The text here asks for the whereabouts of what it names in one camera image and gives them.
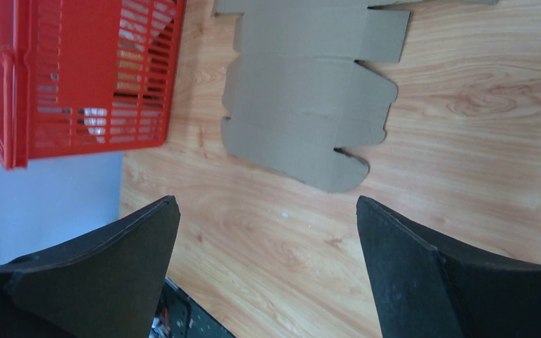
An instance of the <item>wooden floor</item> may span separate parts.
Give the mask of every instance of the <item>wooden floor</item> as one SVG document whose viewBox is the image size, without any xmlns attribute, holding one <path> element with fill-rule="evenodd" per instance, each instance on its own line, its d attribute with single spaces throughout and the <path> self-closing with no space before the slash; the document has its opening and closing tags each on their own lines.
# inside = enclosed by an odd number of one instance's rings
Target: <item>wooden floor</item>
<svg viewBox="0 0 541 338">
<path fill-rule="evenodd" d="M 470 244 L 541 263 L 541 0 L 428 0 L 401 63 L 388 136 L 352 149 L 362 186 L 329 195 L 228 155 L 219 120 L 235 18 L 188 0 L 168 143 L 125 155 L 121 215 L 182 213 L 168 275 L 240 338 L 380 337 L 356 232 L 373 197 Z"/>
</svg>

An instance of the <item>cardboard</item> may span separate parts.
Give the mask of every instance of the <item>cardboard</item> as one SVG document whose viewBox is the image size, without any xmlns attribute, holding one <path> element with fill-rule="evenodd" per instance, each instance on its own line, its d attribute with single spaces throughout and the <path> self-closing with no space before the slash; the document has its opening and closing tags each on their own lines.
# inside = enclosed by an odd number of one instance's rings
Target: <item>cardboard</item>
<svg viewBox="0 0 541 338">
<path fill-rule="evenodd" d="M 361 184 L 368 162 L 341 149 L 385 139 L 397 87 L 355 61 L 399 61 L 410 13 L 369 8 L 400 2 L 217 0 L 215 14 L 243 14 L 223 94 L 225 148 L 326 192 Z"/>
<path fill-rule="evenodd" d="M 286 11 L 266 4 L 237 21 L 234 48 L 249 54 L 398 62 L 408 20 L 408 11 L 351 6 Z"/>
<path fill-rule="evenodd" d="M 214 15 L 244 14 L 249 9 L 258 10 L 260 6 L 272 4 L 276 8 L 288 11 L 294 8 L 322 8 L 322 7 L 375 7 L 422 0 L 215 0 L 213 5 Z"/>
<path fill-rule="evenodd" d="M 367 162 L 334 149 L 384 140 L 397 97 L 392 82 L 357 63 L 272 54 L 234 61 L 227 88 L 225 148 L 327 192 L 345 192 L 366 178 Z"/>
</svg>

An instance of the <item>red plastic basket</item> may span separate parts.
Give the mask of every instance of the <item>red plastic basket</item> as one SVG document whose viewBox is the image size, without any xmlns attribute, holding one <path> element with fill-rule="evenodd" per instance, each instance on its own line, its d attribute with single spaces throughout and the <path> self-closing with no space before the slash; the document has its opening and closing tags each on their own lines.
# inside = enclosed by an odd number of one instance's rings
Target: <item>red plastic basket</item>
<svg viewBox="0 0 541 338">
<path fill-rule="evenodd" d="M 0 161 L 160 146 L 185 0 L 0 0 Z"/>
</svg>

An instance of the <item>basket slot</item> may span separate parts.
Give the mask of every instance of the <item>basket slot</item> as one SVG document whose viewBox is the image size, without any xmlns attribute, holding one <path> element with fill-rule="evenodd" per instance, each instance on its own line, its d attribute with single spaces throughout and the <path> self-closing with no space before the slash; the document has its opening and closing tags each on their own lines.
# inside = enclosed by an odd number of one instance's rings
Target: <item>basket slot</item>
<svg viewBox="0 0 541 338">
<path fill-rule="evenodd" d="M 132 82 L 117 81 L 117 88 L 139 91 L 142 88 L 142 84 L 140 84 L 139 82 L 132 83 Z"/>
<path fill-rule="evenodd" d="M 163 128 L 162 127 L 140 127 L 138 132 L 140 134 L 152 134 L 152 133 L 158 133 L 158 132 L 162 132 L 163 131 Z"/>
<path fill-rule="evenodd" d="M 131 32 L 136 32 L 142 35 L 145 35 L 147 32 L 146 26 L 144 26 L 144 24 L 138 23 L 131 19 L 121 18 L 119 20 L 119 26 L 124 30 L 129 30 Z"/>
<path fill-rule="evenodd" d="M 166 47 L 166 48 L 170 48 L 171 44 L 173 43 L 173 40 L 162 38 L 160 35 L 156 36 L 156 35 L 153 34 L 152 35 L 152 42 L 155 43 L 155 44 L 167 45 L 169 47 Z"/>
<path fill-rule="evenodd" d="M 164 67 L 165 67 L 164 64 L 156 64 L 156 63 L 149 64 L 148 67 L 147 67 L 147 73 L 152 74 L 153 79 L 155 79 L 156 78 L 155 75 L 158 74 L 160 76 L 164 76 L 165 80 L 168 80 L 167 70 Z"/>
<path fill-rule="evenodd" d="M 42 1 L 38 6 L 38 14 L 43 18 L 52 18 L 61 20 L 61 2 L 60 1 Z"/>
<path fill-rule="evenodd" d="M 132 98 L 124 98 L 124 97 L 116 96 L 115 97 L 115 102 L 123 102 L 124 104 L 137 104 L 137 102 L 136 102 L 137 94 L 131 94 L 131 95 L 135 95 L 136 98 L 133 98 L 133 97 Z M 147 103 L 150 103 L 150 104 L 162 104 L 163 103 L 163 98 L 162 97 L 160 99 L 141 98 L 141 100 L 142 100 L 143 104 L 147 104 Z"/>
<path fill-rule="evenodd" d="M 145 47 L 148 47 L 146 44 L 144 44 L 144 42 L 139 42 L 136 40 L 129 39 L 127 37 L 122 36 L 121 34 L 119 35 L 119 41 L 129 46 L 135 46 L 139 50 L 143 50 Z"/>
<path fill-rule="evenodd" d="M 150 17 L 151 21 L 151 32 L 172 32 L 173 31 L 173 20 L 169 21 L 160 21 L 157 18 Z"/>
<path fill-rule="evenodd" d="M 117 79 L 119 81 L 142 83 L 142 81 L 140 81 L 140 77 L 141 77 L 140 74 L 131 74 L 131 73 L 124 73 L 124 72 L 117 73 Z"/>
<path fill-rule="evenodd" d="M 136 125 L 136 116 L 131 118 L 112 118 L 111 119 L 111 125 L 122 125 L 125 127 L 132 127 Z"/>
<path fill-rule="evenodd" d="M 144 118 L 161 118 L 163 116 L 163 111 L 142 111 L 142 117 Z"/>
<path fill-rule="evenodd" d="M 34 138 L 36 140 L 37 144 L 44 144 L 44 146 L 47 146 L 47 144 L 56 144 L 56 145 L 70 145 L 70 136 L 69 133 L 59 133 L 59 134 L 35 134 Z"/>
<path fill-rule="evenodd" d="M 57 96 L 56 95 L 48 95 L 48 94 L 37 94 L 36 100 L 50 103 L 50 104 L 56 104 L 57 103 Z"/>
<path fill-rule="evenodd" d="M 95 118 L 90 115 L 84 115 L 84 117 L 78 118 L 76 122 L 78 124 L 84 124 L 86 122 L 86 119 L 90 119 L 90 122 L 93 123 L 93 125 L 90 126 L 105 127 L 107 124 L 107 118 Z"/>
<path fill-rule="evenodd" d="M 57 86 L 45 86 L 43 84 L 39 84 L 36 87 L 36 90 L 38 92 L 54 93 L 54 92 L 57 92 Z"/>
<path fill-rule="evenodd" d="M 161 139 L 160 135 L 156 136 L 149 136 L 149 135 L 140 135 L 138 136 L 138 141 L 145 142 L 145 141 L 156 141 Z"/>
<path fill-rule="evenodd" d="M 47 21 L 39 21 L 38 22 L 38 34 L 39 35 L 49 35 L 53 34 L 59 37 L 59 34 L 61 33 L 61 23 L 51 23 Z"/>
<path fill-rule="evenodd" d="M 51 33 L 41 32 L 40 34 L 38 34 L 38 43 L 40 45 L 46 44 L 49 46 L 57 45 L 58 47 L 59 44 L 61 43 L 61 38 L 59 37 L 59 35 L 54 34 L 54 33 L 51 34 Z"/>
<path fill-rule="evenodd" d="M 123 7 L 131 11 L 136 11 L 144 15 L 148 15 L 148 7 L 137 3 L 135 0 L 123 0 L 122 4 L 123 4 Z"/>
<path fill-rule="evenodd" d="M 146 75 L 147 80 L 160 80 L 164 81 L 165 83 L 168 80 L 168 76 L 156 72 L 147 72 L 146 74 L 142 74 L 139 70 L 133 70 L 131 68 L 123 68 L 119 70 L 119 74 L 127 74 L 132 76 L 142 76 Z"/>
<path fill-rule="evenodd" d="M 148 67 L 150 68 L 149 71 L 158 74 L 166 74 L 168 64 L 169 62 L 167 61 L 151 58 L 151 63 L 148 64 Z"/>
<path fill-rule="evenodd" d="M 127 48 L 125 46 L 118 46 L 117 56 L 128 61 L 142 62 L 144 60 L 144 55 L 141 51 L 136 49 Z"/>
<path fill-rule="evenodd" d="M 53 26 L 53 28 L 55 29 L 54 31 L 60 32 L 61 31 L 61 14 L 59 14 L 59 15 L 43 15 L 40 18 L 40 24 Z"/>
<path fill-rule="evenodd" d="M 160 118 L 140 118 L 140 121 L 138 124 L 141 126 L 162 125 L 163 120 Z"/>
<path fill-rule="evenodd" d="M 121 111 L 126 111 L 127 109 L 130 109 L 130 108 L 136 108 L 138 107 L 138 103 L 134 100 L 134 101 L 131 101 L 131 102 L 124 102 L 124 101 L 116 101 L 118 100 L 120 97 L 116 97 L 115 98 L 115 101 L 113 101 L 113 107 L 120 107 L 119 109 L 117 108 L 114 108 L 112 111 L 113 111 L 113 114 L 115 114 L 116 112 L 121 112 Z"/>
<path fill-rule="evenodd" d="M 154 30 L 154 29 L 150 30 L 150 35 L 159 39 L 166 40 L 166 41 L 173 41 L 174 40 L 173 31 L 174 31 L 173 26 L 166 26 L 162 30 Z"/>
<path fill-rule="evenodd" d="M 169 54 L 168 49 L 164 49 L 164 48 L 155 46 L 153 44 L 148 46 L 148 53 L 149 54 L 155 54 L 158 57 L 162 57 L 162 58 L 165 58 L 165 59 L 169 59 L 171 57 L 171 55 Z"/>
<path fill-rule="evenodd" d="M 70 113 L 43 113 L 36 111 L 36 119 L 38 122 L 57 122 L 57 123 L 71 123 Z"/>
<path fill-rule="evenodd" d="M 39 87 L 41 87 L 42 92 L 51 92 L 49 93 L 52 96 L 56 96 L 57 89 L 57 82 L 55 81 L 37 81 L 37 84 Z M 46 93 L 38 93 L 37 95 L 48 95 Z"/>
<path fill-rule="evenodd" d="M 58 142 L 53 142 L 53 141 L 36 141 L 34 143 L 34 146 L 37 147 L 37 148 L 55 148 L 55 147 L 60 147 L 60 146 L 70 146 L 71 143 L 70 143 L 70 140 L 61 140 L 61 141 L 58 141 Z"/>
<path fill-rule="evenodd" d="M 157 103 L 143 102 L 142 106 L 148 109 L 163 109 L 163 104 L 160 102 L 157 102 Z"/>
<path fill-rule="evenodd" d="M 157 92 L 157 93 L 166 93 L 167 92 L 167 86 L 165 85 L 159 85 L 156 83 L 144 83 L 144 87 L 146 87 L 146 94 L 149 92 Z"/>
<path fill-rule="evenodd" d="M 140 32 L 133 27 L 120 27 L 119 37 L 129 39 L 128 44 L 130 46 L 135 44 L 145 45 L 148 40 L 146 32 Z"/>
<path fill-rule="evenodd" d="M 136 136 L 115 136 L 112 137 L 109 141 L 110 143 L 128 143 L 135 142 Z"/>
<path fill-rule="evenodd" d="M 130 61 L 126 58 L 117 61 L 117 66 L 119 67 L 120 72 L 129 72 L 131 70 L 140 72 L 142 69 L 144 69 L 144 66 L 141 63 Z"/>
<path fill-rule="evenodd" d="M 136 128 L 126 127 L 126 126 L 124 126 L 123 128 L 112 127 L 111 132 L 109 134 L 115 135 L 115 136 L 136 136 Z"/>
<path fill-rule="evenodd" d="M 133 132 L 135 132 L 135 129 L 138 127 L 140 130 L 139 132 L 154 132 L 153 130 L 160 130 L 163 124 L 162 120 L 155 120 L 155 121 L 156 121 L 155 123 L 132 123 L 132 124 L 126 124 L 126 123 L 122 123 L 122 121 L 117 121 L 116 124 L 111 123 L 111 129 L 112 130 L 131 129 L 133 130 Z"/>
<path fill-rule="evenodd" d="M 49 113 L 49 114 L 66 114 L 70 115 L 68 109 L 63 109 L 57 106 L 40 106 L 36 108 L 38 113 Z"/>
<path fill-rule="evenodd" d="M 156 4 L 158 6 L 166 6 L 167 8 L 175 8 L 177 7 L 177 1 L 176 0 L 156 0 Z"/>
<path fill-rule="evenodd" d="M 98 142 L 97 139 L 95 139 L 94 137 L 76 137 L 74 139 L 74 142 L 80 146 L 98 146 L 102 144 L 102 142 Z"/>
<path fill-rule="evenodd" d="M 149 81 L 146 83 L 147 90 L 153 91 L 153 92 L 162 92 L 167 90 L 168 86 L 166 82 L 156 82 L 153 79 L 149 79 Z"/>
<path fill-rule="evenodd" d="M 41 85 L 56 86 L 58 75 L 56 73 L 37 73 L 36 80 Z"/>
<path fill-rule="evenodd" d="M 136 12 L 127 8 L 121 9 L 121 16 L 124 19 L 128 19 L 142 25 L 146 25 L 148 23 L 148 18 L 146 16 L 142 15 L 140 12 Z"/>
<path fill-rule="evenodd" d="M 113 109 L 111 111 L 111 116 L 114 116 L 114 117 L 134 118 L 137 115 L 138 115 L 137 109 Z"/>
<path fill-rule="evenodd" d="M 37 61 L 37 65 L 48 69 L 59 69 L 59 62 L 56 59 L 41 58 Z"/>
<path fill-rule="evenodd" d="M 45 54 L 46 57 L 59 56 L 59 48 L 50 44 L 39 44 L 38 53 Z"/>
<path fill-rule="evenodd" d="M 40 64 L 37 65 L 36 71 L 41 72 L 42 74 L 49 74 L 49 77 L 58 76 L 57 73 L 59 72 L 59 66 Z"/>
<path fill-rule="evenodd" d="M 112 137 L 111 139 L 113 139 L 114 137 L 140 137 L 140 136 L 160 136 L 160 132 L 157 132 L 157 131 L 153 131 L 153 132 L 143 132 L 143 133 L 139 133 L 139 134 L 136 134 L 135 132 L 135 129 L 134 131 L 131 131 L 131 132 L 112 132 L 111 134 L 108 134 L 108 135 L 99 135 L 99 136 L 110 136 Z"/>
<path fill-rule="evenodd" d="M 161 23 L 170 23 L 174 17 L 175 17 L 175 13 L 173 15 L 170 15 L 170 14 L 163 13 L 157 10 L 152 11 L 152 18 L 161 21 Z"/>
<path fill-rule="evenodd" d="M 171 41 L 160 40 L 156 37 L 152 38 L 152 45 L 165 49 L 166 51 L 171 49 Z"/>
<path fill-rule="evenodd" d="M 35 136 L 40 139 L 48 139 L 51 137 L 71 135 L 71 130 L 68 126 L 61 126 L 55 123 L 44 123 L 36 129 Z"/>
</svg>

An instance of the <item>white wall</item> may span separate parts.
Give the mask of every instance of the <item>white wall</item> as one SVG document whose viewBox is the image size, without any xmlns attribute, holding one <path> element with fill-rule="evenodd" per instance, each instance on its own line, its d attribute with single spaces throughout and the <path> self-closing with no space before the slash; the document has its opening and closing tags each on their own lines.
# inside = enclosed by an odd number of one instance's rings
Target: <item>white wall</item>
<svg viewBox="0 0 541 338">
<path fill-rule="evenodd" d="M 122 154 L 0 165 L 0 263 L 117 219 Z"/>
</svg>

